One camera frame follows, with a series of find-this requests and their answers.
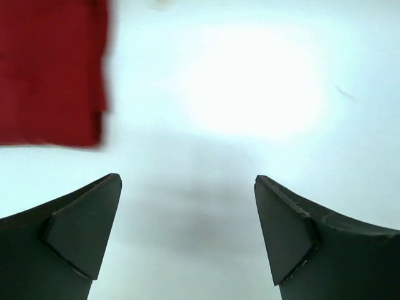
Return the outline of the red t shirt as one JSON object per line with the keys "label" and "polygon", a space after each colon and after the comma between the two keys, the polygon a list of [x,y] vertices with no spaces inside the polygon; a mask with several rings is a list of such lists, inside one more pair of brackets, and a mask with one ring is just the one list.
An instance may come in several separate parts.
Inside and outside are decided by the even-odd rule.
{"label": "red t shirt", "polygon": [[108,21],[108,1],[1,2],[2,145],[101,143]]}

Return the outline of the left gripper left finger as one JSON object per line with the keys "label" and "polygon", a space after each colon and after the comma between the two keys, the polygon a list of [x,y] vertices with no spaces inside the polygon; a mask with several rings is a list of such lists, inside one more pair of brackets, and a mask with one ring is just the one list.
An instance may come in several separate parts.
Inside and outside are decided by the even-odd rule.
{"label": "left gripper left finger", "polygon": [[122,190],[108,174],[74,192],[1,219],[1,299],[87,299]]}

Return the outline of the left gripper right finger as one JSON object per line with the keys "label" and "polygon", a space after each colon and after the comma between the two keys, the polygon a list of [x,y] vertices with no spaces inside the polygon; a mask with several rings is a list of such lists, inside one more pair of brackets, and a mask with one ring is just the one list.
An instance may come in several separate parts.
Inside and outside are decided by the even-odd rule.
{"label": "left gripper right finger", "polygon": [[283,299],[399,299],[398,230],[339,214],[267,176],[256,178],[254,194]]}

